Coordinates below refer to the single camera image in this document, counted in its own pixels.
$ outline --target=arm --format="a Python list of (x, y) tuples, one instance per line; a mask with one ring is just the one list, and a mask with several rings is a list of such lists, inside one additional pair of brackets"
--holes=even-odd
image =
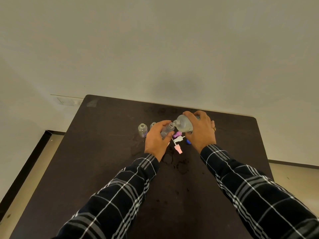
[(185, 136), (253, 238), (319, 238), (318, 217), (264, 173), (232, 159), (216, 145), (214, 121), (203, 111), (194, 114), (199, 121), (184, 112), (194, 129)]
[(170, 121), (155, 124), (146, 136), (145, 154), (122, 169), (63, 225), (55, 239), (123, 238), (145, 200), (150, 181), (159, 170), (167, 144), (160, 131)]

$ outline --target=wall socket panel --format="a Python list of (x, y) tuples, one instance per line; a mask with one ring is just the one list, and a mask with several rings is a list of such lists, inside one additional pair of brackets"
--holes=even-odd
[(80, 106), (83, 101), (83, 98), (78, 98), (78, 97), (57, 96), (57, 95), (51, 95), (51, 96), (54, 97), (55, 102), (57, 102), (59, 105)]

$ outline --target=dark brown tabletop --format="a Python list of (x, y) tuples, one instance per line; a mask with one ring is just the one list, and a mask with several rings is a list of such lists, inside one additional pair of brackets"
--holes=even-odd
[[(138, 125), (175, 120), (185, 110), (87, 95), (24, 210), (11, 238), (49, 238), (89, 197), (144, 152)], [(272, 178), (257, 121), (206, 111), (217, 144)], [(250, 238), (216, 180), (185, 141), (169, 145), (128, 238)]]

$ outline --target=sleeve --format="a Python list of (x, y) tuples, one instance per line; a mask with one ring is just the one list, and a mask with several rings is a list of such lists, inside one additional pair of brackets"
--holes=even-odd
[(264, 173), (217, 145), (203, 148), (200, 157), (253, 238), (319, 238), (318, 217)]
[(54, 238), (125, 237), (158, 170), (153, 155), (142, 155), (93, 194)]

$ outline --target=beige tile floor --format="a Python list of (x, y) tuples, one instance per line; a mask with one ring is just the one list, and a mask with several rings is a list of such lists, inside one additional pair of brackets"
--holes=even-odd
[[(0, 223), (0, 238), (8, 239), (41, 180), (63, 136), (52, 135)], [(319, 215), (319, 169), (270, 164), (275, 181)]]

